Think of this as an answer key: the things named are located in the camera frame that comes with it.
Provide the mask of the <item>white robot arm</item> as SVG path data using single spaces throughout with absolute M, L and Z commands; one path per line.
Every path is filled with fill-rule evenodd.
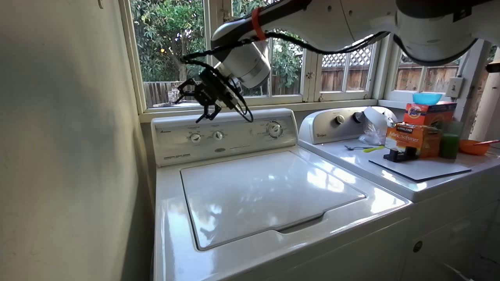
M 457 60 L 476 41 L 500 44 L 500 0 L 278 0 L 221 24 L 207 53 L 181 58 L 201 72 L 178 86 L 182 97 L 203 107 L 203 117 L 229 108 L 250 121 L 240 94 L 260 85 L 270 64 L 256 47 L 268 38 L 292 43 L 320 55 L 350 53 L 392 38 L 420 66 Z

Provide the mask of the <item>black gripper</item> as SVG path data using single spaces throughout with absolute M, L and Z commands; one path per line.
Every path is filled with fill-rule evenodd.
M 201 116 L 196 122 L 214 121 L 221 111 L 220 105 L 232 110 L 235 107 L 225 83 L 210 71 L 201 71 L 196 77 L 192 77 L 176 88 L 175 103 L 182 99 L 193 99 L 200 107 L 203 107 Z

